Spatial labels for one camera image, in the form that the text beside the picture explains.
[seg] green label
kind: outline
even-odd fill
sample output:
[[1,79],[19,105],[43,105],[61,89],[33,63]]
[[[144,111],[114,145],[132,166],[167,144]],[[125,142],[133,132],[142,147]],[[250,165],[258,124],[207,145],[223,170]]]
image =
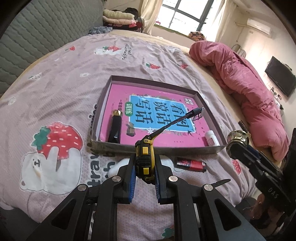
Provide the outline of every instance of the green label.
[[132,116],[133,115],[133,103],[132,102],[126,102],[124,114],[126,116]]

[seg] black perfume bottle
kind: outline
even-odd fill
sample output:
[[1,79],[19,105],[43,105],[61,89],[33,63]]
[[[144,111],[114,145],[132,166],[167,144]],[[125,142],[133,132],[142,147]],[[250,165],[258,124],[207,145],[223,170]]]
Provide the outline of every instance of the black perfume bottle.
[[122,111],[114,110],[111,122],[111,130],[108,138],[108,142],[120,144],[120,133],[122,123]]

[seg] window frame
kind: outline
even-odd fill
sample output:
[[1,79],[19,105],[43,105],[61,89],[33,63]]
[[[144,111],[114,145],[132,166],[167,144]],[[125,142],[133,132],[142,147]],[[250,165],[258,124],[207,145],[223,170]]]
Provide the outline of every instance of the window frame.
[[169,9],[172,9],[172,10],[175,11],[174,14],[173,14],[172,19],[170,20],[170,24],[169,24],[168,28],[170,28],[170,26],[171,26],[171,24],[172,24],[172,21],[173,21],[173,19],[174,19],[174,16],[175,16],[176,12],[178,12],[178,13],[180,13],[180,14],[183,14],[183,15],[185,15],[185,16],[187,16],[187,17],[189,17],[189,18],[191,18],[191,19],[193,19],[193,20],[199,22],[199,25],[198,25],[198,28],[196,29],[196,31],[201,31],[202,26],[203,26],[204,24],[206,24],[205,20],[207,19],[207,16],[208,16],[208,14],[209,14],[209,12],[210,12],[210,9],[211,9],[211,7],[212,7],[212,5],[213,5],[214,0],[208,0],[208,1],[207,1],[207,4],[206,4],[206,6],[205,6],[205,8],[204,8],[204,10],[203,10],[203,12],[202,12],[202,15],[200,16],[200,19],[199,19],[199,18],[196,18],[196,17],[194,17],[194,16],[192,16],[192,15],[186,13],[186,12],[183,12],[183,11],[179,10],[178,7],[179,7],[181,1],[182,1],[182,0],[178,0],[178,2],[176,3],[176,6],[175,6],[175,7],[171,7],[171,6],[168,6],[168,5],[162,4],[163,7],[167,7],[167,8],[169,8]]

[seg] folded blanket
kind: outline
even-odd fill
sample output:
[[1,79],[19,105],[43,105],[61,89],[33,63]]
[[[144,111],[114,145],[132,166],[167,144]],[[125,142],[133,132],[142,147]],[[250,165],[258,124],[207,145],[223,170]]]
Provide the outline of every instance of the folded blanket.
[[127,12],[121,12],[121,11],[111,11],[108,9],[104,9],[103,15],[107,18],[113,18],[113,19],[134,19],[134,15]]
[[274,159],[281,161],[288,152],[289,139],[273,95],[254,67],[221,43],[196,42],[189,54],[208,67],[222,89],[239,103],[254,145],[271,147]]
[[103,21],[107,23],[115,23],[115,24],[121,24],[121,25],[130,25],[130,24],[136,23],[134,19],[114,19],[114,18],[108,18],[106,16],[103,16]]

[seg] gray padded headboard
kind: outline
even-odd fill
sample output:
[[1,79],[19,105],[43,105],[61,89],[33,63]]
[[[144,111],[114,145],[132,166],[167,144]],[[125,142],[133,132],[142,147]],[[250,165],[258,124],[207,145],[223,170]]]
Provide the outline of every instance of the gray padded headboard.
[[34,61],[102,26],[102,0],[32,0],[0,39],[0,96]]

